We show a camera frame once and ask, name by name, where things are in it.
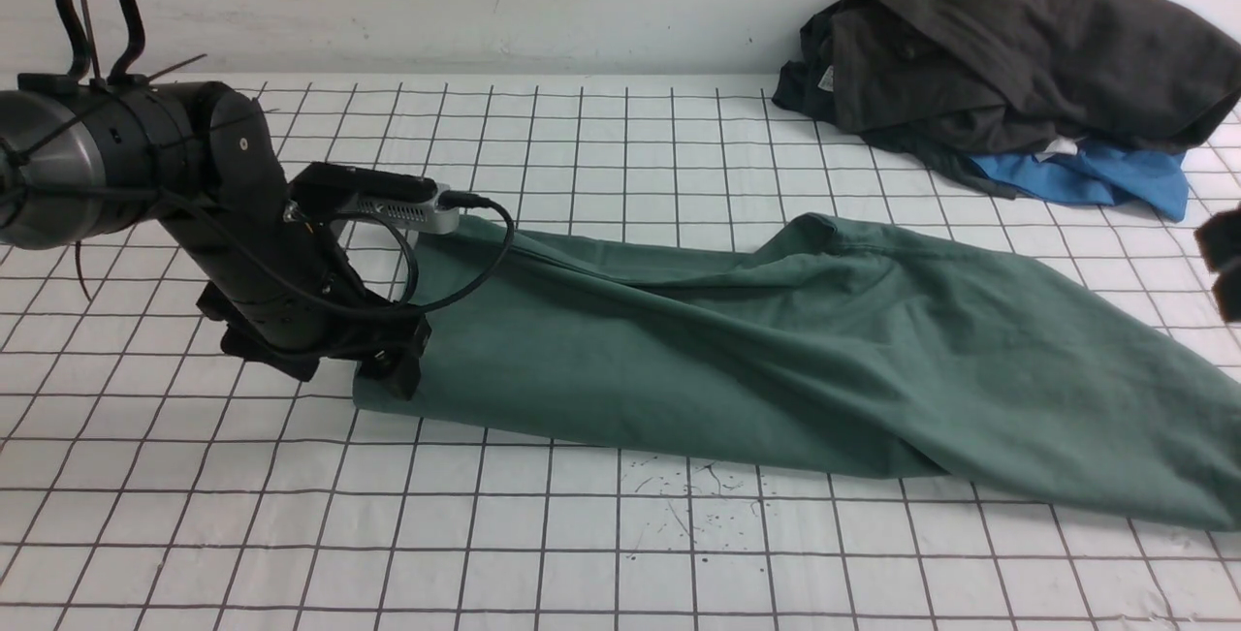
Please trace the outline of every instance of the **black object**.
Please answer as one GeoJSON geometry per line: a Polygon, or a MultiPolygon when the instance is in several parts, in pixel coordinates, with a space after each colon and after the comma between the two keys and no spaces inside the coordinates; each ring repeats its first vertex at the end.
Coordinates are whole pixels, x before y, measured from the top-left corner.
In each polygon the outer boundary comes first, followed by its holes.
{"type": "MultiPolygon", "coordinates": [[[[509,214],[431,179],[328,163],[285,181],[256,101],[220,82],[129,75],[145,34],[135,0],[120,5],[129,43],[105,79],[82,84],[98,57],[72,0],[57,0],[69,71],[22,73],[16,91],[0,92],[0,241],[48,248],[156,220],[210,279],[199,308],[228,324],[225,353],[303,381],[321,358],[359,360],[360,375],[412,396],[431,334],[426,313],[482,284],[503,252],[439,302],[393,303],[349,265],[338,242],[345,221],[447,232],[458,207],[486,206],[511,241],[509,214]]],[[[405,299],[417,284],[412,257],[410,266],[405,299]]]]}
{"type": "Polygon", "coordinates": [[[1056,137],[1180,153],[1241,97],[1241,45],[1168,0],[840,0],[802,27],[833,122],[903,125],[949,149],[1056,137]]]}
{"type": "Polygon", "coordinates": [[[1211,286],[1220,316],[1229,323],[1241,320],[1241,210],[1216,214],[1194,237],[1206,268],[1220,275],[1211,286]]]}
{"type": "MultiPolygon", "coordinates": [[[[808,25],[802,29],[803,40],[809,27],[808,25]]],[[[835,124],[834,94],[818,86],[823,81],[824,72],[831,66],[830,43],[824,42],[822,51],[824,52],[822,57],[812,57],[809,62],[791,61],[781,68],[779,83],[776,86],[772,102],[781,109],[791,109],[813,119],[835,124]],[[813,82],[808,79],[813,73],[812,66],[817,67],[815,71],[818,71],[813,82]]],[[[859,137],[876,149],[912,154],[913,158],[939,175],[980,193],[1009,200],[1025,196],[1014,186],[988,178],[983,169],[965,155],[953,152],[903,124],[870,129],[859,137]]]]}

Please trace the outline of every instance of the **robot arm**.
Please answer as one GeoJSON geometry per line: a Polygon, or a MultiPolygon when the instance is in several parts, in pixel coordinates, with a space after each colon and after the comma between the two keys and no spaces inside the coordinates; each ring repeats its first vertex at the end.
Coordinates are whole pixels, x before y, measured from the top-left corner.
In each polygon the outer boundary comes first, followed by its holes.
{"type": "Polygon", "coordinates": [[[426,178],[314,163],[287,183],[256,101],[218,82],[155,84],[128,72],[144,35],[134,0],[120,1],[129,48],[105,79],[83,83],[93,47],[72,0],[57,0],[71,70],[20,75],[16,91],[0,92],[0,241],[48,248],[155,220],[210,279],[199,308],[227,323],[225,353],[300,380],[321,358],[359,360],[360,374],[412,396],[426,314],[491,273],[511,245],[511,217],[426,178]],[[509,225],[491,268],[441,302],[405,303],[417,267],[398,229],[447,234],[474,206],[509,225]],[[398,234],[411,272],[400,302],[350,267],[338,243],[346,221],[398,234]]]}

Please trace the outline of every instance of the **pile of clothes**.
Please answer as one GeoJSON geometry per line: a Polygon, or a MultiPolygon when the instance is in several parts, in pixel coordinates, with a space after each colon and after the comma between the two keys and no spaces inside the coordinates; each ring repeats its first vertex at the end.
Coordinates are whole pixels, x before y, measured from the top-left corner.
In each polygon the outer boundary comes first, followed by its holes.
{"type": "Polygon", "coordinates": [[[1176,221],[1241,98],[1241,43],[1168,0],[840,0],[800,40],[781,108],[992,195],[1176,221]]]}

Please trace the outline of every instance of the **clothing label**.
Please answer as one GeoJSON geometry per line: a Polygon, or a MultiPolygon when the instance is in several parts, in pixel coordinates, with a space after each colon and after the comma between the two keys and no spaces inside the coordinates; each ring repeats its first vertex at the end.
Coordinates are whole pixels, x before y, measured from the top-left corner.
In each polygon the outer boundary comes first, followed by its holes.
{"type": "Polygon", "coordinates": [[[1056,154],[1064,154],[1067,157],[1077,155],[1077,142],[1070,139],[1069,137],[1056,137],[1050,144],[1047,144],[1046,149],[1034,154],[1034,158],[1037,163],[1042,163],[1056,154]]]}
{"type": "Polygon", "coordinates": [[[829,66],[828,70],[823,72],[823,78],[819,78],[819,89],[829,93],[836,89],[835,66],[829,66]]]}

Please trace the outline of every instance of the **green cloth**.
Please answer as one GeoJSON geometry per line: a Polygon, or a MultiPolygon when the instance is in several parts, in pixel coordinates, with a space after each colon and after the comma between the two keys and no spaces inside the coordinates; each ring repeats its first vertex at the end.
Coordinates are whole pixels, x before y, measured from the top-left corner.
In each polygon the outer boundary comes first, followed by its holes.
{"type": "MultiPolygon", "coordinates": [[[[503,230],[422,237],[414,302],[503,230]]],[[[1042,263],[807,215],[755,253],[519,234],[362,409],[1241,528],[1241,385],[1042,263]]]]}

